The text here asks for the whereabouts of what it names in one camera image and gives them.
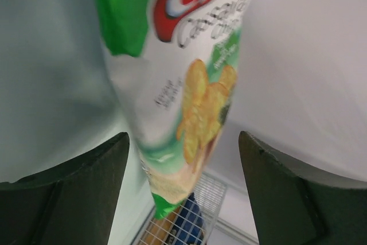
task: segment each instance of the potato chip image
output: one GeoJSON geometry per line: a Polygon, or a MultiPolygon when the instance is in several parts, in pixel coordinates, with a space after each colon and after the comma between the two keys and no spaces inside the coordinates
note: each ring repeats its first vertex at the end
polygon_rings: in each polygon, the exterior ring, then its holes
{"type": "Polygon", "coordinates": [[[222,125],[215,119],[208,122],[206,130],[200,139],[200,148],[203,149],[219,133],[222,125]]]}
{"type": "Polygon", "coordinates": [[[221,83],[210,83],[202,100],[202,108],[208,118],[217,119],[226,104],[229,91],[221,83]]]}
{"type": "Polygon", "coordinates": [[[200,105],[209,84],[208,73],[202,60],[194,60],[187,73],[182,97],[182,115],[186,118],[192,105],[200,105]]]}
{"type": "Polygon", "coordinates": [[[204,110],[202,106],[193,106],[191,113],[195,113],[197,115],[195,132],[200,139],[206,132],[206,125],[208,124],[206,110],[204,110]]]}
{"type": "Polygon", "coordinates": [[[232,90],[237,82],[236,70],[232,66],[226,65],[223,68],[222,74],[220,75],[218,82],[223,84],[228,91],[232,90]]]}
{"type": "Polygon", "coordinates": [[[199,146],[198,122],[199,116],[194,112],[196,108],[191,110],[185,121],[185,137],[183,140],[183,156],[188,164],[191,164],[196,157],[199,146]]]}

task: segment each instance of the green chip bag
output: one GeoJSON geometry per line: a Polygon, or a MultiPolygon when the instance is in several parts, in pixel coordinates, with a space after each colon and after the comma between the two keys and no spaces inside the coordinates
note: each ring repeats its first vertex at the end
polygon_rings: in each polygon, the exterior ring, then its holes
{"type": "Polygon", "coordinates": [[[96,0],[106,66],[156,218],[190,195],[220,136],[249,1],[96,0]]]}

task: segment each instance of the wire rack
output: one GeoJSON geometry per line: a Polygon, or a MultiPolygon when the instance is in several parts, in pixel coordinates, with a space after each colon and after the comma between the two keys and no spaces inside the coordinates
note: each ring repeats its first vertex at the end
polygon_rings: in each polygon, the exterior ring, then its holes
{"type": "Polygon", "coordinates": [[[194,189],[195,201],[200,208],[202,217],[193,210],[197,205],[192,202],[190,197],[167,218],[161,220],[153,218],[155,213],[153,209],[132,244],[187,245],[189,241],[190,245],[205,245],[218,219],[226,190],[225,183],[203,173],[194,189]],[[173,228],[175,229],[175,237],[171,236],[173,228]],[[193,235],[193,230],[199,231],[199,233],[193,235]]]}

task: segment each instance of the gray wall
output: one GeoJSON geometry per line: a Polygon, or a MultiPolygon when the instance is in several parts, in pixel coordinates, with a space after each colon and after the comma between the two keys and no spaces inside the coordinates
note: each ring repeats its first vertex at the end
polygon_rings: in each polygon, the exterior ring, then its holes
{"type": "Polygon", "coordinates": [[[0,0],[0,181],[82,153],[118,123],[93,0],[0,0]]]}

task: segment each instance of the snack bag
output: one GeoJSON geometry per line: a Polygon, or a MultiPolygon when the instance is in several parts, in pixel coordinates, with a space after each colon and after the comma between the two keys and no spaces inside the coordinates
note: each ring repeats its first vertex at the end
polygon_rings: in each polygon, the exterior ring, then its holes
{"type": "Polygon", "coordinates": [[[96,0],[106,65],[157,207],[192,192],[237,80],[249,0],[96,0]]]}

